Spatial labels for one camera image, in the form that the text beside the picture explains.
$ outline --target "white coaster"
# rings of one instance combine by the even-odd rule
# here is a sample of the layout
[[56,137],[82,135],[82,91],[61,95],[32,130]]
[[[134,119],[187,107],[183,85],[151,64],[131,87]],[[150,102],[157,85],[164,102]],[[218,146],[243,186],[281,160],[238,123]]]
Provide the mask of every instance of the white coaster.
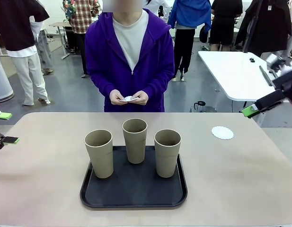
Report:
[[134,99],[131,99],[132,98],[132,96],[127,96],[126,98],[125,98],[125,100],[120,100],[121,102],[131,102],[131,101],[134,101],[134,100],[136,100],[136,99],[139,99],[139,97],[137,97],[137,98],[134,98]]
[[234,137],[234,133],[230,129],[223,126],[214,127],[211,132],[215,137],[222,140],[230,140]]

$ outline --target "beige cup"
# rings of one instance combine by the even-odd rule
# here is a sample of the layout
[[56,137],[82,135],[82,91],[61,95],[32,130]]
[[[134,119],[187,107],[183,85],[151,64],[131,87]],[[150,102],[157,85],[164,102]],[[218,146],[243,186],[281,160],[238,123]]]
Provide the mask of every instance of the beige cup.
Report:
[[145,159],[147,123],[138,118],[123,123],[123,133],[129,162],[139,164]]
[[85,137],[85,145],[98,178],[107,178],[113,173],[112,134],[100,129],[90,132]]
[[174,130],[163,129],[154,136],[156,172],[159,176],[172,177],[182,138]]

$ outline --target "black coat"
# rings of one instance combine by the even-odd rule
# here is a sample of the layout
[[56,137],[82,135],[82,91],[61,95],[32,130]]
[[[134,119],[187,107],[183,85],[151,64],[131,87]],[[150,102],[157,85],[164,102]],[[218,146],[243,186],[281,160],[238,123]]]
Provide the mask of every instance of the black coat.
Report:
[[[260,0],[253,0],[246,10],[242,21],[236,44],[244,41],[247,35],[247,28],[256,15]],[[251,43],[247,51],[260,55],[263,52],[274,52],[287,48],[288,35],[291,35],[290,10],[286,0],[262,0],[262,6],[258,15]]]

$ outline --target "white air purifier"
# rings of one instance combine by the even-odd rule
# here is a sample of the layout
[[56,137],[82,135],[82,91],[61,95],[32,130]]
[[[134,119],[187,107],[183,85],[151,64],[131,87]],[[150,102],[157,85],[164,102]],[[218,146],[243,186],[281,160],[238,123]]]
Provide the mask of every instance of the white air purifier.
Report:
[[0,102],[7,101],[14,96],[12,87],[5,74],[5,71],[0,64]]

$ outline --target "black shirt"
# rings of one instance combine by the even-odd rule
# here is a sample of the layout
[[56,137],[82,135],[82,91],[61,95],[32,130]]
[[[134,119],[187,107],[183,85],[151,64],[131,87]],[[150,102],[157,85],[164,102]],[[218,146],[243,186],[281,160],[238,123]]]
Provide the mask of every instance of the black shirt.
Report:
[[214,0],[212,4],[216,17],[231,17],[242,14],[242,0]]
[[36,22],[49,18],[36,0],[0,0],[0,35],[9,51],[20,51],[35,45],[30,16]]

